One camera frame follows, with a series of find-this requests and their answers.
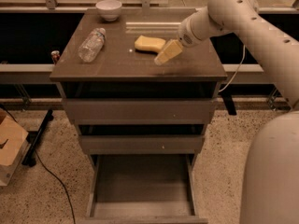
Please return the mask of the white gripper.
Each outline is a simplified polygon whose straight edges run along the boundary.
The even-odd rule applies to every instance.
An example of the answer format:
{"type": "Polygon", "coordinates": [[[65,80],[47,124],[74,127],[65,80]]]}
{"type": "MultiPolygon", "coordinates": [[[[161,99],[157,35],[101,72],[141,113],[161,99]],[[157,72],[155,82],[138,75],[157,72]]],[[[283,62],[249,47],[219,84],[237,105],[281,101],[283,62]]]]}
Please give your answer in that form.
{"type": "Polygon", "coordinates": [[[162,65],[178,56],[183,51],[183,47],[191,48],[201,43],[201,40],[192,32],[191,21],[192,17],[189,16],[178,26],[178,39],[170,39],[164,45],[154,59],[157,65],[162,65]]]}

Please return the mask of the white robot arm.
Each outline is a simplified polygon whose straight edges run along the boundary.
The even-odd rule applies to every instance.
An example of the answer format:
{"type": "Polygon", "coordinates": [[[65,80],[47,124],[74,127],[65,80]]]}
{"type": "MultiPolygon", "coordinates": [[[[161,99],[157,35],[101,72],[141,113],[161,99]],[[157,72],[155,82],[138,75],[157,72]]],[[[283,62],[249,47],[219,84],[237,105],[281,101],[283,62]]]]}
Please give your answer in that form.
{"type": "Polygon", "coordinates": [[[240,224],[299,224],[299,42],[259,16],[253,0],[208,0],[155,58],[232,32],[262,66],[292,111],[266,123],[246,160],[240,224]]]}

